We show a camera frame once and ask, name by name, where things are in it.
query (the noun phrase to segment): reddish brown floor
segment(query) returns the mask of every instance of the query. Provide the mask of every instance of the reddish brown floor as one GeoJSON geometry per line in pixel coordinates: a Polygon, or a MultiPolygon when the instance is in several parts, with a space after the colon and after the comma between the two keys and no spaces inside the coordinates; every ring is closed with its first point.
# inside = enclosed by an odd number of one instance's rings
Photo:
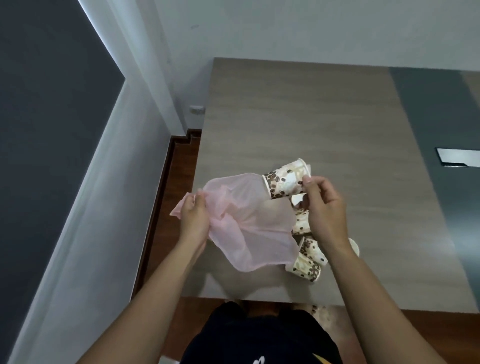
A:
{"type": "MultiPolygon", "coordinates": [[[[169,216],[177,202],[192,189],[200,138],[190,144],[176,144],[153,244],[147,263],[145,280],[175,245],[180,223],[169,216]]],[[[162,354],[180,360],[185,348],[200,332],[210,313],[223,300],[182,297],[172,320],[162,354]]],[[[250,315],[274,314],[279,304],[248,302],[250,315]]],[[[444,312],[404,311],[413,326],[449,363],[480,364],[480,315],[444,312]]],[[[321,310],[321,323],[337,343],[345,364],[365,363],[344,307],[321,310]]]]}

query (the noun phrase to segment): power outlet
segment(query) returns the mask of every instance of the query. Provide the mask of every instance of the power outlet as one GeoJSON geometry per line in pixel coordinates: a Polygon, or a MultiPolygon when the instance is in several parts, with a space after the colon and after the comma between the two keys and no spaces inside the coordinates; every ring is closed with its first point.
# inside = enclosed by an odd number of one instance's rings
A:
{"type": "Polygon", "coordinates": [[[190,114],[205,115],[205,106],[190,105],[190,114]]]}

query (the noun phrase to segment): dark green table stripe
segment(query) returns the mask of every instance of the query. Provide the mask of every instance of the dark green table stripe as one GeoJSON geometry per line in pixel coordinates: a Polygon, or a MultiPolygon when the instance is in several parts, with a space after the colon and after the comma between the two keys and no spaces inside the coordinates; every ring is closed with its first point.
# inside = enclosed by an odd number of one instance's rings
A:
{"type": "Polygon", "coordinates": [[[390,74],[480,306],[480,168],[442,167],[435,151],[480,149],[480,109],[458,71],[392,67],[390,74]]]}

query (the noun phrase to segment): translucent pink bag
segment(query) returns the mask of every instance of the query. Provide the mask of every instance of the translucent pink bag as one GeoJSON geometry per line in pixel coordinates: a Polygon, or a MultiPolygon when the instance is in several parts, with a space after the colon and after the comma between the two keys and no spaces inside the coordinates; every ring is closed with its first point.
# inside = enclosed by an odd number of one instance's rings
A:
{"type": "MultiPolygon", "coordinates": [[[[291,231],[295,212],[287,198],[271,199],[264,178],[245,173],[215,178],[203,188],[210,231],[208,237],[241,272],[266,265],[292,264],[299,254],[291,231]]],[[[187,196],[170,213],[180,218],[187,196]]]]}

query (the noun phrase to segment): dark brown baseboard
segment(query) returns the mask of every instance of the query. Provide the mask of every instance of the dark brown baseboard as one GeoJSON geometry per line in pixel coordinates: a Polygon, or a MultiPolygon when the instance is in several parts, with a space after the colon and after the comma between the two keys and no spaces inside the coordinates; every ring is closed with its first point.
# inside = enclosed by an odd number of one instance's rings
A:
{"type": "Polygon", "coordinates": [[[138,291],[144,285],[145,274],[147,270],[148,258],[150,257],[150,251],[152,248],[153,237],[155,234],[156,225],[158,223],[158,214],[160,212],[160,207],[162,205],[162,199],[165,193],[165,187],[167,185],[168,173],[170,172],[170,167],[172,164],[173,151],[175,149],[175,144],[188,144],[190,143],[192,137],[200,138],[202,136],[201,129],[189,129],[187,130],[186,136],[177,136],[173,135],[170,137],[170,142],[168,144],[167,156],[165,158],[165,163],[163,165],[162,175],[160,177],[160,183],[158,185],[158,190],[156,192],[155,202],[152,210],[152,215],[150,217],[150,223],[148,224],[147,235],[145,238],[144,248],[142,250],[142,256],[140,258],[140,264],[138,266],[137,277],[135,279],[135,284],[133,286],[132,297],[133,298],[138,291]]]}

